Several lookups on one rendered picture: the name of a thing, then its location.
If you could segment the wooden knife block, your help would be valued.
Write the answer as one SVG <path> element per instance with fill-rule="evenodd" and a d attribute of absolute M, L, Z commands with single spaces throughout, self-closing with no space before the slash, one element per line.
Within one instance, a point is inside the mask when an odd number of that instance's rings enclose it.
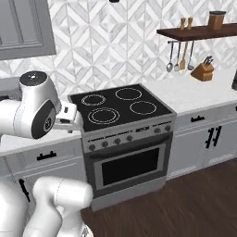
<path fill-rule="evenodd" d="M 213 78 L 214 67 L 213 57 L 207 56 L 191 73 L 191 76 L 199 81 L 211 81 Z"/>

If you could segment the wooden hanging spatula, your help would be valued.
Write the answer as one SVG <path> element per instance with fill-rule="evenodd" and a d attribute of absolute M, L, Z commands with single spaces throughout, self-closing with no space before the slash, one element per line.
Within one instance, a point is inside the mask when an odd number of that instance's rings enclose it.
<path fill-rule="evenodd" d="M 182 59 L 180 62 L 180 70 L 185 69 L 185 56 L 186 56 L 187 48 L 188 48 L 188 42 L 185 42 L 184 51 L 183 51 Z"/>

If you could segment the black small appliance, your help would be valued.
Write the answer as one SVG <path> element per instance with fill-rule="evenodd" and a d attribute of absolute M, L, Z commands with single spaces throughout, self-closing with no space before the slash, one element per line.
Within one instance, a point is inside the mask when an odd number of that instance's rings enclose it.
<path fill-rule="evenodd" d="M 234 78 L 233 78 L 233 82 L 232 82 L 231 88 L 233 90 L 237 91 L 237 69 L 236 69 L 236 72 L 235 72 L 235 75 L 234 75 Z"/>

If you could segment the grey wall cupboard door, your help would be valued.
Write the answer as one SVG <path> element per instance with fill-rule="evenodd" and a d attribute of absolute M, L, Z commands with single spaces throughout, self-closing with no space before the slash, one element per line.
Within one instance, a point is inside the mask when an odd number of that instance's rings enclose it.
<path fill-rule="evenodd" d="M 55 53 L 47 0 L 0 0 L 0 60 Z"/>

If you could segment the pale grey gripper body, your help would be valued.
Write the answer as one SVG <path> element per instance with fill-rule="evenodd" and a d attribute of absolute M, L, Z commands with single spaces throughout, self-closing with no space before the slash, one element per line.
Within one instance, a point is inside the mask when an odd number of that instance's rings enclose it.
<path fill-rule="evenodd" d="M 76 117 L 72 123 L 56 122 L 55 129 L 56 130 L 65 130 L 68 133 L 73 133 L 74 131 L 81 131 L 82 125 L 83 125 L 83 121 L 81 118 L 81 114 L 79 112 L 77 112 Z"/>

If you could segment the dark wooden wall shelf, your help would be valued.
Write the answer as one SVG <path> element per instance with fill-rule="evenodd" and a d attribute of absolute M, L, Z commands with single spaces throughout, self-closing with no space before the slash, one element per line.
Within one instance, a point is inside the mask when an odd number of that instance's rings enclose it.
<path fill-rule="evenodd" d="M 195 26 L 190 30 L 160 29 L 156 33 L 181 42 L 232 37 L 237 36 L 237 23 L 223 24 L 221 29 L 216 31 L 210 30 L 207 26 Z"/>

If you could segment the brown jar with dark lid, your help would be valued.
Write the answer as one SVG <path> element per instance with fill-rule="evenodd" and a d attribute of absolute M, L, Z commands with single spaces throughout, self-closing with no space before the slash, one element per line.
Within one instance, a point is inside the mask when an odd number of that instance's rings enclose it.
<path fill-rule="evenodd" d="M 212 31 L 220 30 L 223 24 L 225 11 L 210 11 L 207 27 Z"/>

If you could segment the silver oven range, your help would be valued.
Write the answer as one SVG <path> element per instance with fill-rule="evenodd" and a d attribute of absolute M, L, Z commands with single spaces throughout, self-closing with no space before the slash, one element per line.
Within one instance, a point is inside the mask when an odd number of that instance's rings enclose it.
<path fill-rule="evenodd" d="M 114 143 L 115 139 L 117 138 L 120 138 L 120 144 L 130 143 L 129 141 L 126 140 L 127 136 L 129 135 L 132 136 L 133 139 L 131 142 L 133 142 L 133 141 L 141 140 L 141 139 L 148 138 L 151 136 L 168 133 L 169 131 L 165 130 L 165 127 L 167 125 L 170 125 L 171 127 L 170 131 L 173 133 L 176 113 L 169 106 L 167 107 L 169 110 L 172 111 L 172 113 L 165 115 L 163 117 L 149 118 L 147 120 L 135 121 L 133 123 L 127 123 L 127 124 L 118 125 L 115 127 L 108 127 L 108 128 L 98 130 L 98 131 L 85 132 L 82 125 L 81 146 L 82 146 L 82 151 L 83 151 L 83 157 L 87 153 L 91 153 L 94 151 L 99 151 L 105 148 L 119 145 L 119 144 Z M 159 128 L 161 132 L 155 133 L 154 132 L 155 128 Z M 107 147 L 102 146 L 102 142 L 105 142 L 105 141 L 108 142 Z M 89 150 L 90 144 L 95 145 L 95 149 L 93 151 Z M 138 197 L 150 192 L 155 192 L 161 189 L 165 185 L 166 177 L 167 175 L 164 178 L 155 179 L 154 181 L 147 181 L 143 184 L 138 184 L 121 191 L 117 191 L 111 194 L 106 194 L 105 196 L 101 196 L 98 198 L 94 197 L 92 201 L 92 210 L 96 211 L 105 207 L 116 205 L 123 201 L 130 200 L 134 197 Z"/>

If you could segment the black hob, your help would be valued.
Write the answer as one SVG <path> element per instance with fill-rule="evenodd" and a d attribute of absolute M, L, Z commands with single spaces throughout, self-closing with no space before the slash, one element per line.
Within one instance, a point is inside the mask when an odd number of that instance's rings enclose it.
<path fill-rule="evenodd" d="M 85 132 L 163 117 L 172 113 L 141 84 L 71 94 L 69 101 L 75 104 L 81 113 Z"/>

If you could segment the oven door with window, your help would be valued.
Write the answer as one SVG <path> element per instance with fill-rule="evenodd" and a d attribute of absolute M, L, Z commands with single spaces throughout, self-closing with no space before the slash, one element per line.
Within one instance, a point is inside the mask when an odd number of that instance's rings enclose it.
<path fill-rule="evenodd" d="M 173 133 L 161 144 L 119 156 L 84 157 L 87 181 L 93 187 L 94 197 L 164 178 L 168 171 L 172 137 Z"/>

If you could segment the silver hanging spoon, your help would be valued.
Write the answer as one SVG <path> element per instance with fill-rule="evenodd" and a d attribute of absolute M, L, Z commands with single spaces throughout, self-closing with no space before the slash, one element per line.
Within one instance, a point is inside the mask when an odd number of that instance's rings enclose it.
<path fill-rule="evenodd" d="M 167 72 L 171 72 L 172 69 L 173 69 L 173 64 L 172 64 L 173 46 L 174 46 L 174 43 L 171 42 L 169 62 L 168 62 L 168 64 L 167 64 Z"/>
<path fill-rule="evenodd" d="M 177 54 L 177 61 L 174 66 L 175 71 L 179 71 L 179 59 L 180 59 L 180 51 L 181 51 L 181 41 L 179 41 L 179 48 L 178 48 L 178 54 Z"/>

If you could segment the grey drawer front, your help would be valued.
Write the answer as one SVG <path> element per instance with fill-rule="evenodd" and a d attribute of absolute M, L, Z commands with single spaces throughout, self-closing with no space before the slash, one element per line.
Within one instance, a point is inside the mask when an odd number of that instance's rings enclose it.
<path fill-rule="evenodd" d="M 37 161 L 36 157 L 42 153 L 49 154 L 50 151 L 56 152 L 57 156 L 45 160 Z M 28 168 L 36 168 L 44 164 L 50 164 L 56 161 L 62 161 L 67 158 L 80 156 L 81 151 L 78 147 L 74 148 L 72 143 L 58 143 L 39 147 L 27 151 L 22 151 L 6 157 L 6 162 L 13 173 L 20 172 Z"/>
<path fill-rule="evenodd" d="M 197 116 L 205 117 L 205 119 L 191 122 L 191 117 L 196 118 Z M 237 103 L 204 108 L 199 111 L 190 111 L 189 113 L 178 115 L 176 118 L 175 130 L 182 131 L 231 117 L 237 117 Z"/>

